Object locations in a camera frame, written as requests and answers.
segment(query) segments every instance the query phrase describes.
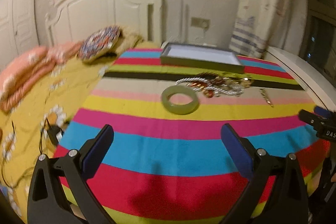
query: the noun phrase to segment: silver bolt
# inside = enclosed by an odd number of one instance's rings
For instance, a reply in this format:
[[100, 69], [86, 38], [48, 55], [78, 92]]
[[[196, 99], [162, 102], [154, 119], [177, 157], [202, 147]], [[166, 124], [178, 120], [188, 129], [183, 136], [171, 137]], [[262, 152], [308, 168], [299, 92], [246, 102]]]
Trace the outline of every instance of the silver bolt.
[[288, 156], [291, 160], [296, 160], [296, 155], [295, 154], [289, 154]]
[[77, 155], [77, 150], [73, 149], [73, 150], [70, 150], [70, 151], [69, 151], [69, 156], [70, 156], [70, 157], [74, 157], [74, 156], [76, 156], [76, 155]]
[[40, 155], [40, 156], [39, 156], [39, 160], [40, 160], [40, 161], [45, 160], [45, 154]]
[[259, 156], [264, 156], [264, 155], [266, 155], [266, 151], [265, 151], [265, 149], [262, 149], [262, 148], [258, 149], [258, 150], [257, 150], [257, 153], [258, 153]]

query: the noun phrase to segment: curtain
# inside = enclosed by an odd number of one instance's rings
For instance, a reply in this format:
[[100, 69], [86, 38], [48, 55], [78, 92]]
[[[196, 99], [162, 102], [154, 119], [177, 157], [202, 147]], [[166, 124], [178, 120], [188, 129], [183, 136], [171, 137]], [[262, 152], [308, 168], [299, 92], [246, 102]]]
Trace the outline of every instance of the curtain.
[[290, 0], [240, 0], [229, 48], [261, 58], [289, 12]]

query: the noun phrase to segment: striped tablecloth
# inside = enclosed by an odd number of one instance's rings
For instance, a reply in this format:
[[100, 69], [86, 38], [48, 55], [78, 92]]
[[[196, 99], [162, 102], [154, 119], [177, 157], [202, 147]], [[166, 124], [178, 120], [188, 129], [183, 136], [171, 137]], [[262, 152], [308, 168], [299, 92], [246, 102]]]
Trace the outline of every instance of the striped tablecloth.
[[[105, 124], [115, 138], [95, 177], [93, 193], [117, 223], [218, 223], [240, 196], [247, 181], [220, 140], [223, 124], [271, 155], [295, 153], [305, 177], [325, 156], [327, 143], [297, 118], [314, 103], [298, 83], [275, 63], [239, 57], [254, 86], [240, 97], [208, 99], [189, 115], [167, 112], [160, 101], [174, 81], [209, 71], [164, 66], [160, 49], [125, 52], [108, 69], [65, 132], [55, 157], [79, 149]], [[266, 87], [274, 108], [259, 93]], [[183, 96], [174, 98], [185, 101]], [[68, 199], [76, 203], [68, 184]], [[255, 213], [260, 213], [273, 180]]]

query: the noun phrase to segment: green ring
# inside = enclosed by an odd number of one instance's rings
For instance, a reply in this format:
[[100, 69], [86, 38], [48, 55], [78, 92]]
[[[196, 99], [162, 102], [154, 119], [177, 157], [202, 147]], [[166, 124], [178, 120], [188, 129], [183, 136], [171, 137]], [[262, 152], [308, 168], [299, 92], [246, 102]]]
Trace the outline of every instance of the green ring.
[[[186, 104], [186, 105], [175, 105], [172, 102], [170, 102], [170, 98], [175, 94], [184, 94], [192, 98], [192, 102]], [[165, 109], [167, 109], [169, 112], [177, 114], [177, 115], [187, 115], [194, 111], [199, 106], [199, 101], [196, 93], [185, 86], [181, 85], [173, 85], [168, 88], [166, 88], [161, 95], [161, 101]]]

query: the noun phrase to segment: white wooden headboard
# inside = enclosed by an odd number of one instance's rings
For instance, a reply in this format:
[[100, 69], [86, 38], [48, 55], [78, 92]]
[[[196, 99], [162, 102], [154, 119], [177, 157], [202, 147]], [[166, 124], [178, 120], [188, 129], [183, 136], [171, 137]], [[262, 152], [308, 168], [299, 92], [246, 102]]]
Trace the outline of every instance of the white wooden headboard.
[[163, 0], [60, 0], [57, 14], [46, 14], [46, 29], [50, 45], [80, 41], [109, 25], [129, 26], [144, 40], [162, 44]]

